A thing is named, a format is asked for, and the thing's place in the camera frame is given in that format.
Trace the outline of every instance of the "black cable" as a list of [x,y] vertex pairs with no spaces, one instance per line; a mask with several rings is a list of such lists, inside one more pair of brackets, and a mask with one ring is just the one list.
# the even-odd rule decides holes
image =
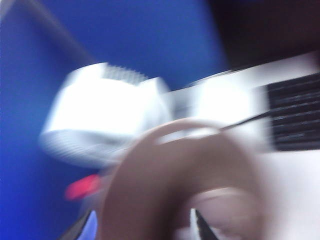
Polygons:
[[267,112],[264,112],[264,113],[262,113],[262,114],[259,114],[259,115],[256,115],[256,116],[247,118],[247,119],[245,119],[245,120],[242,120],[242,121],[240,121],[240,122],[237,122],[237,123],[234,123],[234,124],[231,124],[231,125],[222,127],[222,128],[220,128],[220,130],[221,130],[221,131],[229,130],[229,129],[232,129],[232,128],[234,128],[234,127],[237,127],[237,126],[239,126],[239,125],[242,125],[242,124],[245,124],[245,123],[254,121],[254,120],[258,120],[258,119],[263,119],[263,118],[265,118],[265,117],[269,117],[270,115],[271,115],[271,111],[267,111]]

